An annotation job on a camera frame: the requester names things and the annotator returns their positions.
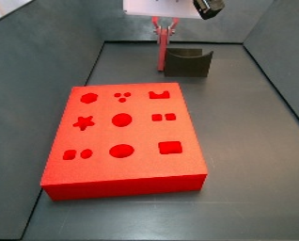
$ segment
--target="rectangular hole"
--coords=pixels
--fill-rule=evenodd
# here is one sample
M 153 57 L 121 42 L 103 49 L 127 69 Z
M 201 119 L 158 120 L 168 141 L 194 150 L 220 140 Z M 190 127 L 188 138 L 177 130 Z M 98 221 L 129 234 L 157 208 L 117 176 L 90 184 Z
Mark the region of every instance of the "rectangular hole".
M 158 143 L 160 154 L 181 153 L 181 143 L 178 141 L 164 141 Z

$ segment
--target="gray metal surface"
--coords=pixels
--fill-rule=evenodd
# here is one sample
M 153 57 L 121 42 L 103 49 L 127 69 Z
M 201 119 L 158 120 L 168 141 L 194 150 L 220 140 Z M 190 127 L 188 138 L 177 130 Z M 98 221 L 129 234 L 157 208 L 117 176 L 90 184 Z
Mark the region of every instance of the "gray metal surface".
M 299 117 L 299 0 L 274 1 L 244 45 Z
M 105 40 L 154 40 L 150 17 L 125 15 L 121 0 L 81 2 L 87 6 L 95 27 Z M 174 41 L 210 41 L 241 43 L 266 11 L 272 0 L 229 0 L 218 15 L 209 20 L 180 19 Z M 170 25 L 170 19 L 161 19 Z
M 165 78 L 156 44 L 109 44 L 89 85 L 177 81 L 209 174 L 201 192 L 51 202 L 42 193 L 26 240 L 299 239 L 299 121 L 241 45 L 209 74 Z
M 0 21 L 0 239 L 21 237 L 71 86 L 102 44 L 74 0 L 33 1 Z

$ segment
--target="gray table surface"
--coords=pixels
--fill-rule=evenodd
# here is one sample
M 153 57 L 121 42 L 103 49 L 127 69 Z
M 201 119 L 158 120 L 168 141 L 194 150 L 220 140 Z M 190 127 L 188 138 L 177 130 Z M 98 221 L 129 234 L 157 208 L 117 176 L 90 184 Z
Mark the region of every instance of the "gray table surface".
M 299 239 L 299 122 L 241 45 L 214 51 L 205 79 L 165 78 L 154 43 L 106 43 L 87 85 L 178 82 L 208 177 L 201 192 L 51 202 L 23 239 Z

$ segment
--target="small circular hole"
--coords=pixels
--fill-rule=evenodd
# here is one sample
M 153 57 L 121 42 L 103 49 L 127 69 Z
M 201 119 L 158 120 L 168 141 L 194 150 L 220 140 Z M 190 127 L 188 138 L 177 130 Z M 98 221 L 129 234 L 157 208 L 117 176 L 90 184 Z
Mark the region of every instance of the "small circular hole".
M 93 155 L 93 151 L 90 149 L 85 149 L 79 154 L 82 159 L 87 159 L 91 155 Z

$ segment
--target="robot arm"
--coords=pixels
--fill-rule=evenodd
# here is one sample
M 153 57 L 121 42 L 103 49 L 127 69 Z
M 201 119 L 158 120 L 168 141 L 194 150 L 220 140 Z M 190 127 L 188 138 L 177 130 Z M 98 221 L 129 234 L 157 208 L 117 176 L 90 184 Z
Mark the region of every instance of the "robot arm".
M 193 0 L 194 8 L 204 20 L 210 19 L 224 8 L 222 0 Z

